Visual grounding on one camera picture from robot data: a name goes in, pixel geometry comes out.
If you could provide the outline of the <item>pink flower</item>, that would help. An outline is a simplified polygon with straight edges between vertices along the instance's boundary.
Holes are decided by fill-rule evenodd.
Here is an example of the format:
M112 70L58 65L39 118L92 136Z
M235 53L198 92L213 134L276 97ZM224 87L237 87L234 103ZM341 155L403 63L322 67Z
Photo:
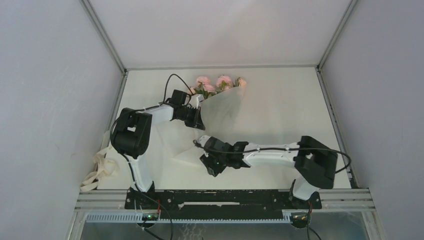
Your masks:
M204 99L208 99L218 92L213 85L200 83L196 87L190 87L187 93L189 96L202 95Z
M235 87L245 88L247 86L247 82L242 78L238 77L234 83Z

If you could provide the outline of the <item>white wrapping paper sheet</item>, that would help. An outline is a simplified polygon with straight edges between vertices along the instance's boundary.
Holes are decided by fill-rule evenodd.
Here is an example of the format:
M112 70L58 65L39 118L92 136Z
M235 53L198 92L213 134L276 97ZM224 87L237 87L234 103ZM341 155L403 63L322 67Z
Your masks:
M313 67L189 70L184 79L198 75L242 77L243 89L229 89L202 103L205 134L234 144L283 145L310 136L331 149L338 141ZM156 125L148 147L149 171L158 190L288 189L299 173L280 164L226 168L208 174L200 161L203 151L193 140L202 132L178 120Z

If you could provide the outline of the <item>pink flower two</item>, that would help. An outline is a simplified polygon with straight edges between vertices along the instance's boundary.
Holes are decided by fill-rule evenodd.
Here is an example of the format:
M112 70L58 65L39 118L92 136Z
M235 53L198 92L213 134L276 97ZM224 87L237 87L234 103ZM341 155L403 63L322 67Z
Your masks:
M200 88L202 88L202 89L204 89L204 90L206 90L206 91L212 91L213 90L213 86L211 85L211 81L210 81L210 79L208 78L208 77L206 77L206 76L199 76L197 79L196 79L196 84L197 84L197 87L200 89Z

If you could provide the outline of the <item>pink flower one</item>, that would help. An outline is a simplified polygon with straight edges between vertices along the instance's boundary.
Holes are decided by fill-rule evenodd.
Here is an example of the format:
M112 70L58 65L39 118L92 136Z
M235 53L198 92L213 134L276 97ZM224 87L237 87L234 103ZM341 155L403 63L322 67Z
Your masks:
M234 86L232 79L227 75L221 75L216 81L216 87L219 92L231 89Z

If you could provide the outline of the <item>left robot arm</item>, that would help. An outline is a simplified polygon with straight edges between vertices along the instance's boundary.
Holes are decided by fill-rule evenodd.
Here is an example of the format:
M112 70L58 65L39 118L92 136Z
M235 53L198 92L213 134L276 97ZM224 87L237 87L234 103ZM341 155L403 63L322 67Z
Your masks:
M157 196L150 191L154 184L147 167L145 153L148 149L151 128L173 120L183 121L189 128L204 130L201 118L201 102L204 96L174 90L172 96L157 105L132 109L125 107L112 124L110 143L123 156L130 169L131 187L139 191L137 202L149 209L156 203Z

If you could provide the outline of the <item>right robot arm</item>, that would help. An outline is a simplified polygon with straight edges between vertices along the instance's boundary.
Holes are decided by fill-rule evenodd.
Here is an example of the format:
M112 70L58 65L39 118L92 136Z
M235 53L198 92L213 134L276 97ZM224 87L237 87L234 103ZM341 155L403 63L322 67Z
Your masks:
M319 189L332 189L335 176L352 163L350 156L327 147L311 136L283 145L259 145L247 141L234 144L203 135L193 141L204 154L199 158L209 175L217 177L226 168L240 169L279 165L295 169L300 176L290 188L289 203L302 208Z

